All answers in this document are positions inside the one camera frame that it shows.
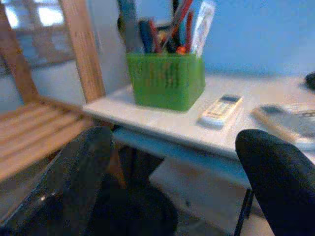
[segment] red pen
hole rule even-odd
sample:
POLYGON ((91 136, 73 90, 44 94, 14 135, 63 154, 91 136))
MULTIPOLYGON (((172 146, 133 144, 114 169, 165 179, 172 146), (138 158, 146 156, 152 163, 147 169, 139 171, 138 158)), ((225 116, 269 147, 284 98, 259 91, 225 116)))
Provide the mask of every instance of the red pen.
POLYGON ((186 22, 186 53, 190 53, 191 50, 191 25, 192 25, 193 11, 191 10, 187 16, 186 22))
POLYGON ((162 48, 161 45, 158 42, 158 33, 157 33, 157 29, 154 26, 154 23, 152 20, 149 20, 149 25, 150 25, 150 29, 151 29, 151 34, 153 37, 153 41, 154 41, 154 45, 156 48, 156 52, 157 53, 162 53, 162 48))
POLYGON ((193 0, 183 0, 183 3, 180 4, 180 6, 178 6, 178 9, 176 10, 174 17, 173 17, 173 20, 171 22, 171 27, 170 27, 169 33, 166 37, 166 41, 164 42, 164 44, 162 46, 162 50, 166 47, 166 44, 167 44, 168 40, 170 39, 170 37, 173 35, 173 32, 175 30, 178 30, 179 24, 182 22, 182 20, 186 16, 192 1, 193 0))

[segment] white desk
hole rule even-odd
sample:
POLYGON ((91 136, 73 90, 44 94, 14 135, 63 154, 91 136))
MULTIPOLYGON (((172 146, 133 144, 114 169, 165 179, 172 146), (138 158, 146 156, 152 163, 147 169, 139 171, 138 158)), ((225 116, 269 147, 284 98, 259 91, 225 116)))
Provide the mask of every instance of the white desk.
MULTIPOLYGON (((137 106, 132 87, 86 105, 84 110, 128 129, 170 140, 189 147, 237 159, 235 139, 248 128, 264 129, 251 115, 261 104, 308 103, 315 107, 315 93, 306 89, 297 77, 250 78, 207 76, 203 94, 187 112, 175 112, 137 106), (243 108, 221 130, 205 128, 197 120, 200 114, 223 94, 244 96, 243 108)), ((305 153, 315 163, 315 153, 305 153)))

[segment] white remote control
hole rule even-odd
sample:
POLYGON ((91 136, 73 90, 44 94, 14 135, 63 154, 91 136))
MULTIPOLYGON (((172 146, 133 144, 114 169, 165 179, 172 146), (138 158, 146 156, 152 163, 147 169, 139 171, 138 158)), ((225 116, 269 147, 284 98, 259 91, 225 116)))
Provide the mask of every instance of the white remote control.
POLYGON ((200 121, 208 125, 223 126, 242 101, 241 96, 224 95, 202 113, 200 121))

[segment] pen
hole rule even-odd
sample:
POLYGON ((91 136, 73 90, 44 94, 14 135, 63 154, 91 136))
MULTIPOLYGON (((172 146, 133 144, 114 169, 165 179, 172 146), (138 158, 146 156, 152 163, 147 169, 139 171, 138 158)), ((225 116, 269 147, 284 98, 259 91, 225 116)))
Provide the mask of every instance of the pen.
POLYGON ((186 53, 190 53, 191 50, 191 24, 192 24, 193 11, 191 10, 187 16, 186 22, 186 53))
POLYGON ((140 35, 144 46, 145 53, 152 52, 152 34, 149 22, 146 20, 139 21, 140 35))
POLYGON ((188 12, 192 1, 193 0, 184 0, 183 3, 180 6, 178 6, 178 8, 174 14, 173 20, 171 22, 171 27, 170 27, 170 30, 167 34, 166 40, 162 46, 162 50, 164 50, 168 40, 170 39, 170 37, 172 37, 173 31, 177 30, 178 25, 181 23, 181 21, 186 16, 186 13, 188 12))
POLYGON ((152 34, 152 38, 154 41, 154 45, 156 48, 156 52, 157 53, 162 53, 162 48, 158 42, 158 33, 157 33, 157 29, 155 28, 153 21, 149 20, 149 25, 150 25, 150 29, 151 29, 151 34, 152 34))

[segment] wooden shelf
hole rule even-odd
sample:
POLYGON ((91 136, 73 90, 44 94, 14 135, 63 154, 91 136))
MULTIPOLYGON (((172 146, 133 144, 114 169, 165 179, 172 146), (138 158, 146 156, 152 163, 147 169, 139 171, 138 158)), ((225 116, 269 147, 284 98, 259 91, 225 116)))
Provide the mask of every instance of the wooden shelf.
POLYGON ((93 120, 55 104, 32 102, 0 116, 0 182, 61 149, 93 120))

